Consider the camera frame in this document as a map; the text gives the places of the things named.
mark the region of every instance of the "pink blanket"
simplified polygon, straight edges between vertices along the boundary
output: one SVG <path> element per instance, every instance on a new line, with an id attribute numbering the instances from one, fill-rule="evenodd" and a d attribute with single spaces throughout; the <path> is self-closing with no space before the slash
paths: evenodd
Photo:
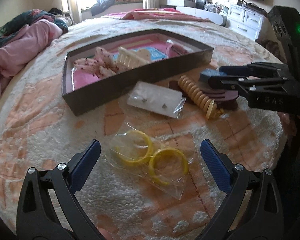
<path id="1" fill-rule="evenodd" d="M 57 25 L 42 19 L 31 26 L 25 25 L 17 40 L 0 48 L 0 97 L 10 80 L 61 34 Z"/>
<path id="2" fill-rule="evenodd" d="M 110 13 L 104 18 L 114 18 L 119 20 L 142 20 L 142 19 L 166 19 L 174 21 L 197 21 L 210 22 L 208 19 L 202 19 L 196 16 L 179 12 L 173 8 L 165 9 L 135 9 L 129 12 Z"/>

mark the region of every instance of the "plastic-wrapped earring card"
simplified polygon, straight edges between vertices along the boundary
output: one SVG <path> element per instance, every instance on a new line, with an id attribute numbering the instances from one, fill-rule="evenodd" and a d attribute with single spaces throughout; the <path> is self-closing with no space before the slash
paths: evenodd
<path id="1" fill-rule="evenodd" d="M 127 104 L 157 114 L 178 118 L 185 103 L 182 92 L 139 81 Z"/>

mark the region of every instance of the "orange patterned cloth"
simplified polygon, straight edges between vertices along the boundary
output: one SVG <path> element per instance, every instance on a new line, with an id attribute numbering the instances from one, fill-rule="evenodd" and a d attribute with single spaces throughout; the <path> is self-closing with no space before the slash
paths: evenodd
<path id="1" fill-rule="evenodd" d="M 126 104 L 127 95 L 82 116 L 72 114 L 60 93 L 66 52 L 114 33 L 150 28 L 164 28 L 214 47 L 210 65 L 187 73 L 194 80 L 206 67 L 279 62 L 253 41 L 208 22 L 95 19 L 70 28 L 11 82 L 0 102 L 0 215 L 12 230 L 27 169 L 53 169 L 96 138 L 101 142 L 102 156 L 82 191 L 76 193 L 92 222 L 108 230 L 114 239 L 194 239 L 213 217 L 224 193 L 218 190 L 199 155 L 190 165 L 181 200 L 110 167 L 105 161 L 108 144 L 127 119 L 142 120 L 135 128 L 194 151 L 209 138 L 220 152 L 249 170 L 276 165 L 286 141 L 280 120 L 271 111 L 248 108 L 243 98 L 238 99 L 237 111 L 226 112 L 213 121 L 207 121 L 201 110 L 190 104 L 185 104 L 179 120 L 133 108 Z M 170 80 L 180 76 L 157 84 L 168 87 Z M 68 228 L 56 196 L 51 194 L 51 198 L 61 223 Z"/>

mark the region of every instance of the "drawer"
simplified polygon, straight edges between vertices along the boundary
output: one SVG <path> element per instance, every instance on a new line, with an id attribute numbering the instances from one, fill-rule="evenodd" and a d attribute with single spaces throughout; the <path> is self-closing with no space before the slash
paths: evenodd
<path id="1" fill-rule="evenodd" d="M 245 23 L 245 25 L 249 25 L 251 27 L 261 30 L 263 21 L 264 19 L 261 15 L 246 11 L 243 22 Z"/>
<path id="2" fill-rule="evenodd" d="M 236 21 L 243 22 L 244 12 L 245 12 L 245 10 L 242 9 L 241 7 L 231 6 L 229 13 L 228 13 L 228 17 L 230 17 Z"/>
<path id="3" fill-rule="evenodd" d="M 253 41 L 255 41 L 259 35 L 260 35 L 260 30 L 257 30 L 255 28 L 252 28 L 250 26 L 244 25 L 242 23 L 239 23 L 237 21 L 234 21 L 232 19 L 227 20 L 227 28 L 230 30 L 235 31 L 236 33 L 239 33 Z"/>

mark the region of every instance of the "coiled yellow cord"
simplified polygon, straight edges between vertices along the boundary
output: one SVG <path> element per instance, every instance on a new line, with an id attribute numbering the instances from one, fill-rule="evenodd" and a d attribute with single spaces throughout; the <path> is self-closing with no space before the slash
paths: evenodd
<path id="1" fill-rule="evenodd" d="M 214 99 L 211 100 L 207 95 L 205 95 L 190 78 L 185 75 L 180 77 L 178 85 L 184 92 L 187 93 L 191 100 L 203 110 L 207 119 L 216 116 L 217 104 L 214 103 Z"/>

